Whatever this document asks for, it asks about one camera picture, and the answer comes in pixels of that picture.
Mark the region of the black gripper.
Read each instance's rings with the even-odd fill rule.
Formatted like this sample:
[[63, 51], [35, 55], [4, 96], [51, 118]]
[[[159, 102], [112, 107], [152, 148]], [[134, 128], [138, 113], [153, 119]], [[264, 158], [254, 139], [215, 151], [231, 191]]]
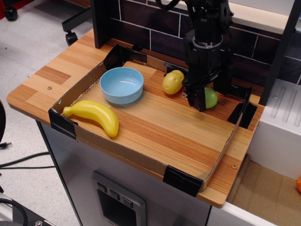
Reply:
[[221, 50], [223, 37], [216, 43], [197, 42], [195, 33], [189, 32], [184, 38], [184, 59], [188, 72], [183, 80], [184, 96], [190, 106], [199, 112], [206, 111], [205, 88], [213, 83], [215, 91], [227, 95], [232, 82], [232, 52]]

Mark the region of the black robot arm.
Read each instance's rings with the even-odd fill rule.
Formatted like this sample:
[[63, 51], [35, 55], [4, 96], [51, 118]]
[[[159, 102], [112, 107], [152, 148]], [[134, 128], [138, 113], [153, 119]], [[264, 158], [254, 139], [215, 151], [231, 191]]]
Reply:
[[213, 83], [224, 95], [231, 85], [231, 53], [221, 51], [221, 45], [233, 13], [227, 0], [187, 0], [185, 4], [193, 29], [183, 37], [184, 60], [189, 70], [182, 84], [189, 105], [203, 112], [208, 84]]

